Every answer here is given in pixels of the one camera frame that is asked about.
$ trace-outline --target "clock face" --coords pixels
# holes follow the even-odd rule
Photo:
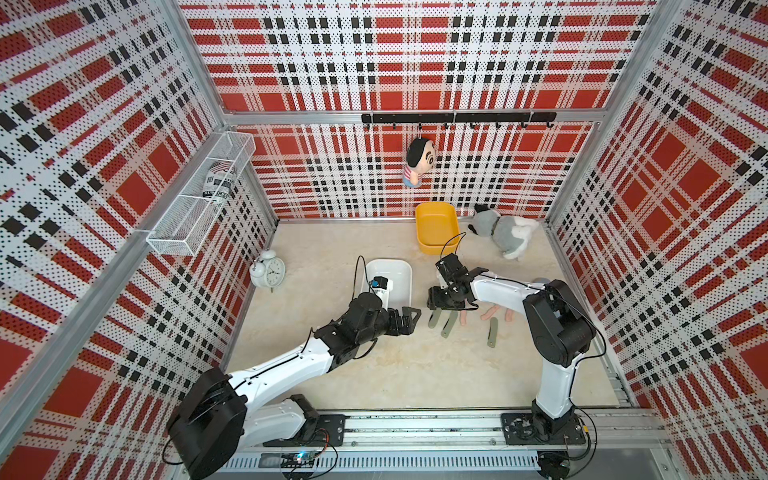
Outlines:
[[[266,267],[264,283],[269,287],[280,285],[286,275],[286,264],[279,258],[273,258],[266,260],[264,266]]]

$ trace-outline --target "aluminum frame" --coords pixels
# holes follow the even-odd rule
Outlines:
[[[649,19],[645,34],[627,63],[627,71],[621,76],[614,87],[616,90],[611,92],[611,96],[608,98],[605,119],[597,126],[596,132],[590,133],[586,144],[581,148],[581,152],[571,168],[570,174],[565,178],[560,192],[552,202],[546,219],[550,224],[555,223],[563,214],[568,202],[571,201],[571,195],[576,190],[576,186],[587,168],[597,163],[597,155],[600,153],[603,143],[609,138],[609,132],[612,132],[614,125],[621,121],[622,107],[629,100],[634,86],[640,82],[651,55],[658,48],[662,37],[672,24],[682,4],[683,2],[671,0],[658,3],[657,10]]]
[[[495,109],[495,110],[392,110],[392,111],[288,111],[288,112],[250,112],[224,113],[224,121],[229,126],[237,125],[281,125],[281,124],[363,124],[364,114],[516,114],[516,113],[558,114],[557,122],[592,121],[601,122],[608,110],[602,108],[544,108],[544,109]]]
[[[650,449],[662,480],[686,480],[688,475],[672,449]]]
[[[672,447],[664,424],[650,409],[587,409],[598,432],[599,449],[649,449],[658,456],[660,472],[679,473],[674,457],[667,452]],[[506,445],[501,426],[502,413],[530,412],[530,409],[443,409],[443,410],[336,410],[328,414],[347,416],[344,443],[337,448],[339,457],[365,456],[386,461],[393,454],[416,456],[429,460],[445,455],[518,454],[562,450],[565,445]],[[580,415],[592,429],[586,415]],[[300,452],[302,447],[266,448],[263,446],[241,449],[219,470],[227,472],[279,472],[276,467],[260,465],[262,455]],[[338,472],[383,471],[378,464],[365,468],[352,466],[338,468]],[[477,465],[464,470],[504,470],[503,465]],[[436,472],[456,470],[440,465],[415,465],[412,470]],[[681,477],[669,476],[668,480]]]
[[[206,103],[208,103],[208,109],[216,120],[216,128],[223,127],[226,123],[223,117],[221,97],[214,86],[213,79],[208,74],[203,58],[197,52],[192,33],[187,28],[187,23],[181,14],[181,7],[176,0],[160,0],[157,4],[165,16],[165,24],[168,26],[170,34],[174,37],[176,46],[182,51],[184,57],[187,58],[192,77],[197,82],[197,86],[205,97]]]
[[[598,316],[595,314],[592,305],[587,299],[587,294],[584,293],[584,289],[581,288],[581,284],[578,281],[574,267],[571,265],[571,262],[568,261],[568,257],[565,255],[565,251],[563,250],[563,246],[560,245],[560,242],[558,241],[557,234],[550,228],[547,223],[543,223],[541,228],[544,230],[547,236],[547,240],[549,240],[549,245],[552,247],[552,252],[558,261],[560,270],[565,275],[566,283],[572,286],[572,290],[576,294],[576,298],[578,299],[579,303],[587,307],[587,314],[590,316],[592,323],[601,331],[603,337],[607,339],[609,335],[605,332],[603,323],[598,320]],[[600,353],[602,353],[603,347],[607,350],[607,353],[601,359],[604,360],[603,365],[606,368],[608,379],[611,381],[611,384],[614,384],[615,381],[620,383],[619,386],[614,385],[614,391],[616,392],[619,404],[623,406],[630,405],[635,408],[640,407],[640,404],[634,398],[634,395],[630,395],[632,389],[629,386],[627,377],[622,373],[621,363],[619,362],[619,358],[616,355],[616,352],[608,345],[605,345],[598,347],[600,348]]]
[[[252,163],[251,163],[251,168],[246,167],[243,169],[242,178],[249,185],[251,189],[251,193],[253,193],[256,196],[256,200],[261,206],[261,209],[270,219],[270,225],[273,227],[273,232],[270,237],[270,242],[271,242],[272,241],[271,238],[274,237],[274,233],[275,233],[274,230],[277,228],[279,219],[277,218],[277,214],[275,213],[275,210],[272,208],[272,204],[270,203],[269,199],[266,197],[266,191],[264,190],[264,187],[261,184],[261,180],[259,180],[259,177],[256,175],[256,170],[253,169]]]
[[[104,272],[93,282],[72,312],[62,323],[65,327],[46,342],[25,374],[0,400],[0,458],[11,449],[35,418],[51,390],[58,384],[77,358],[83,345],[91,338],[99,322],[144,262],[152,247],[147,236],[153,225],[170,206],[182,187],[203,163],[221,133],[214,132],[190,159],[176,180],[157,200],[155,207],[131,233]]]

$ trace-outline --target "robotic arm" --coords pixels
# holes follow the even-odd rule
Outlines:
[[[536,350],[545,359],[541,387],[531,404],[532,423],[539,438],[557,435],[574,415],[571,387],[576,364],[597,332],[571,289],[561,280],[520,283],[485,268],[467,271],[453,253],[436,266],[441,286],[429,289],[430,310],[464,310],[465,302],[474,306],[479,300],[525,314]]]
[[[384,309],[376,294],[360,293],[338,320],[310,334],[303,345],[230,375],[218,368],[203,373],[167,424],[190,477],[197,480],[214,473],[238,447],[274,439],[309,442],[319,415],[303,396],[264,405],[355,359],[364,343],[376,342],[381,335],[410,335],[420,316],[421,310],[407,306],[402,315]]]

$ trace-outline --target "white wire basket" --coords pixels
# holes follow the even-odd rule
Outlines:
[[[255,150],[253,135],[224,132],[147,237],[152,248],[160,255],[196,255]]]

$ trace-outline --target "stuffed dog toy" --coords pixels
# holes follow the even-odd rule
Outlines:
[[[538,222],[523,217],[500,215],[485,205],[475,205],[469,229],[480,237],[491,237],[507,260],[518,258],[531,241]]]

